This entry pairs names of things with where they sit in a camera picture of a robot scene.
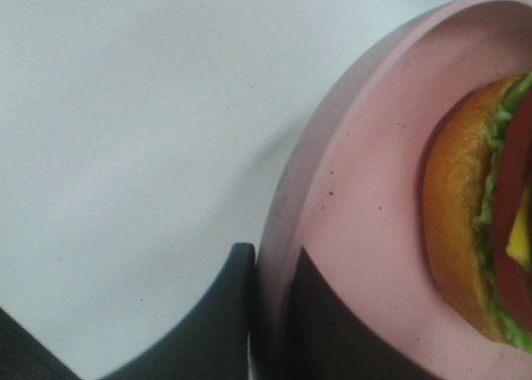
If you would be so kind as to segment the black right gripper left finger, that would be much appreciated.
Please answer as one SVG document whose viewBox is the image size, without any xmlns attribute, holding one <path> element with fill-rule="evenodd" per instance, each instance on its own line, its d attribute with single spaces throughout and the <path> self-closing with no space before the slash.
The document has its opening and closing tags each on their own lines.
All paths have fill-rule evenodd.
<svg viewBox="0 0 532 380">
<path fill-rule="evenodd" d="M 248 379 L 255 250 L 237 243 L 215 281 L 161 340 L 107 379 Z"/>
</svg>

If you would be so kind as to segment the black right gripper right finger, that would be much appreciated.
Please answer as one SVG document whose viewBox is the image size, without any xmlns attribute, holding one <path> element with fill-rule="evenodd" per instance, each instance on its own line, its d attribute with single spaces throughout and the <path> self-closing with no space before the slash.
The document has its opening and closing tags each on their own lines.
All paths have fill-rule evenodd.
<svg viewBox="0 0 532 380">
<path fill-rule="evenodd" d="M 286 322 L 287 379 L 433 379 L 377 336 L 333 292 L 306 250 Z"/>
</svg>

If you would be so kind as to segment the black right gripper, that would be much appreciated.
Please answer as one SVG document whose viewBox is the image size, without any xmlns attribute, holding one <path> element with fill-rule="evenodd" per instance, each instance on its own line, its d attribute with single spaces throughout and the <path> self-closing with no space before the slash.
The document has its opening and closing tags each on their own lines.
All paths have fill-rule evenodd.
<svg viewBox="0 0 532 380">
<path fill-rule="evenodd" d="M 65 379 L 41 344 L 1 309 L 1 379 Z"/>
</svg>

